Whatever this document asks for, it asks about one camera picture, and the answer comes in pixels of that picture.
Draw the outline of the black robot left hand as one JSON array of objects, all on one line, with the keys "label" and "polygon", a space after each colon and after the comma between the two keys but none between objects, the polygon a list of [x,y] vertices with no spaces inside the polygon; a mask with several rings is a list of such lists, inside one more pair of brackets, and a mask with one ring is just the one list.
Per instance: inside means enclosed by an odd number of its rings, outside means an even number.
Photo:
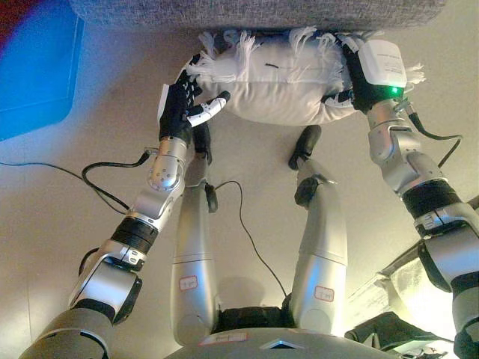
[{"label": "black robot left hand", "polygon": [[178,138],[186,144],[192,139],[192,129],[206,123],[228,103],[231,94],[222,91],[216,97],[199,105],[195,99],[203,89],[198,84],[197,75],[188,73],[190,66],[197,65],[201,55],[194,55],[180,71],[176,81],[164,85],[159,102],[159,140]]}]

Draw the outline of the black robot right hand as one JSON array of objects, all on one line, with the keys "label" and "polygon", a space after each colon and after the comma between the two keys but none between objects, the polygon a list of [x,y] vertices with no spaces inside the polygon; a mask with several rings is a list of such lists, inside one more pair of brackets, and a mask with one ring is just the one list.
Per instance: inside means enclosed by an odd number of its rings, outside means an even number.
[{"label": "black robot right hand", "polygon": [[397,45],[345,34],[336,34],[335,43],[346,60],[351,85],[337,94],[325,95],[322,103],[367,114],[379,102],[403,98],[407,77]]}]

